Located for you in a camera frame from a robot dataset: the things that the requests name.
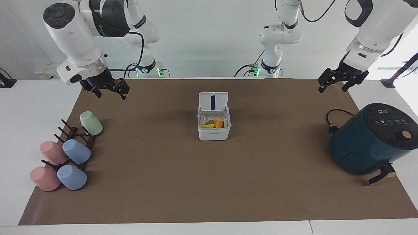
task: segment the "green indicator light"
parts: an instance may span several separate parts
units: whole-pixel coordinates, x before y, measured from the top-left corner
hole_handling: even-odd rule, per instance
[[[254,76],[255,76],[255,77],[258,77],[258,75],[259,75],[259,74],[260,74],[260,68],[258,68],[258,67],[257,67],[257,68],[255,69]]]
[[[158,71],[158,76],[159,77],[163,77],[164,76],[164,72],[161,69],[157,69]]]

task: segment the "blue label strip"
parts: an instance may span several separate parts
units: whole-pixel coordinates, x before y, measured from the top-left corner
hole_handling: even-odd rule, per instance
[[[215,96],[212,95],[211,97],[211,103],[210,103],[210,110],[215,110]]]

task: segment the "light green cup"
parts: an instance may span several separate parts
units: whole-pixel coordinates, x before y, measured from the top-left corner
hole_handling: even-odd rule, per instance
[[[103,126],[100,124],[96,115],[90,111],[80,114],[80,122],[91,135],[98,135],[103,130]]]

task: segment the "white plastic container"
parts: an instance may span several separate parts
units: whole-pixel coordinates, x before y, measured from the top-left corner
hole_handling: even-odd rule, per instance
[[[205,117],[215,120],[227,120],[224,128],[202,128],[200,119]],[[226,140],[231,128],[231,119],[229,117],[228,93],[227,92],[202,92],[199,93],[199,106],[197,107],[197,130],[199,139],[202,141],[209,140]]]

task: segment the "dark teal air fryer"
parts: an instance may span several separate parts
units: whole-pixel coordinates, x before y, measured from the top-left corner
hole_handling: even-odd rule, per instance
[[[381,170],[371,184],[395,175],[391,163],[417,148],[417,123],[385,104],[364,107],[329,140],[332,157],[348,172],[365,175]]]

